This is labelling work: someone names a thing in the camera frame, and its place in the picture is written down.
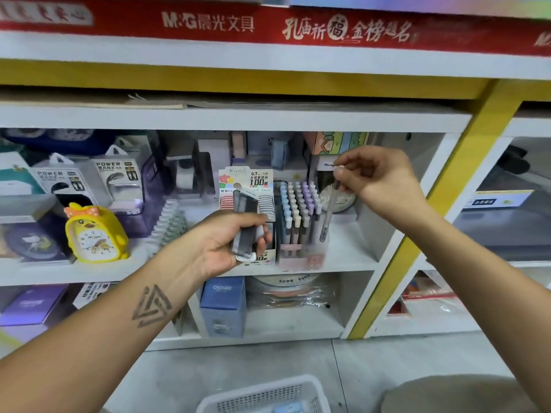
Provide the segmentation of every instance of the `tattoo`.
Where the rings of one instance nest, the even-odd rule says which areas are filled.
[[[168,316],[170,309],[172,309],[170,300],[155,284],[153,290],[150,290],[149,287],[143,289],[138,305],[132,314],[132,320],[141,319],[138,327],[142,328],[164,319]]]

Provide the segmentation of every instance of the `person's left hand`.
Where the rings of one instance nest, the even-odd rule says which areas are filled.
[[[218,210],[167,248],[170,248],[172,253],[186,256],[186,259],[190,257],[191,260],[188,261],[194,266],[194,273],[199,274],[204,281],[237,266],[239,262],[230,250],[231,241],[241,228],[263,225],[267,218],[264,214]],[[265,251],[266,242],[271,240],[271,235],[264,226],[264,237],[256,244],[257,255]]]

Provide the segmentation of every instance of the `red banner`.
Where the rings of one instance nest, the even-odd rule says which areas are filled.
[[[551,56],[551,21],[187,0],[0,0],[0,30]]]

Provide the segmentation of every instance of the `yellow duck alarm clock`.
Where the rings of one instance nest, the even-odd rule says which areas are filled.
[[[69,217],[65,234],[78,259],[98,263],[128,258],[128,236],[108,209],[72,202],[65,207],[65,214]]]

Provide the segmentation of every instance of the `hand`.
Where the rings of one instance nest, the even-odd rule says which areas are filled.
[[[218,210],[196,224],[193,229],[168,248],[179,256],[189,256],[193,264],[193,273],[202,281],[224,274],[237,266],[239,262],[231,253],[230,243],[242,227],[260,226],[267,216],[256,213],[234,213],[231,210]],[[264,226],[264,236],[256,244],[256,253],[260,255],[266,249],[271,235]]]
[[[410,160],[400,149],[361,146],[335,160],[334,176],[354,191],[376,214],[401,231],[417,217],[434,212],[413,173]]]

